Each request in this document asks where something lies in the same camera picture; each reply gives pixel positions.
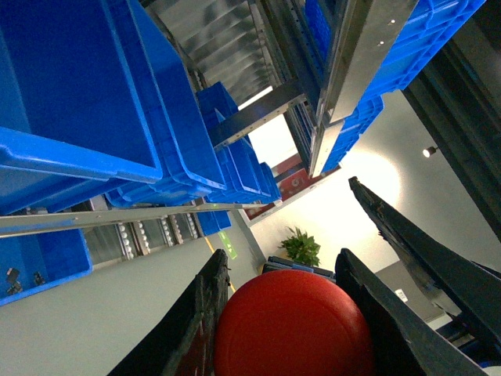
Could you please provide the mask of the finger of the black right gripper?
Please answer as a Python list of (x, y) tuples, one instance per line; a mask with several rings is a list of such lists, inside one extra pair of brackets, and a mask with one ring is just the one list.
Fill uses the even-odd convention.
[(355, 176), (355, 199), (427, 300), (479, 337), (500, 336), (500, 273), (437, 242)]

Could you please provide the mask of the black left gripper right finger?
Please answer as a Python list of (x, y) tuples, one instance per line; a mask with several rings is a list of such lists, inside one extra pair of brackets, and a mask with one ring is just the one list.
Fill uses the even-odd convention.
[(364, 316), (377, 375), (484, 375), (431, 329), (349, 249), (335, 263), (337, 285)]

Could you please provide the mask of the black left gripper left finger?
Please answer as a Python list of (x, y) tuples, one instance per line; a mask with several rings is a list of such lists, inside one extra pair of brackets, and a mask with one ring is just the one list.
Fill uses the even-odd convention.
[(214, 375), (214, 340), (229, 299), (228, 256), (218, 249), (160, 322), (111, 375)]

